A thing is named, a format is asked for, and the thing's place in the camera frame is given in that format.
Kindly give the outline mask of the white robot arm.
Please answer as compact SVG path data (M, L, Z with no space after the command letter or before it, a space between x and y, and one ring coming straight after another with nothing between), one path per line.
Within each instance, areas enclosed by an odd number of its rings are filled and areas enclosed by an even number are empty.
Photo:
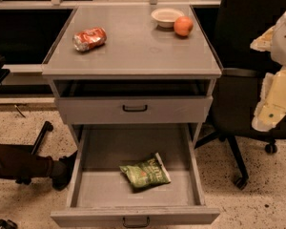
M269 52L271 59L281 65L275 73L267 73L262 83L252 127L260 132L273 129L286 115L286 11L276 24L255 39L250 48Z

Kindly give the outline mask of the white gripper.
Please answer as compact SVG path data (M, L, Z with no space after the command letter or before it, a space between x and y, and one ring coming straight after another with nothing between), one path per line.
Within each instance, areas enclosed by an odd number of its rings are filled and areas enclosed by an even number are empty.
M255 39L250 48L269 52L272 47L274 27ZM260 101L257 103L252 127L260 132L269 132L286 115L286 66L276 74L266 73L262 82Z

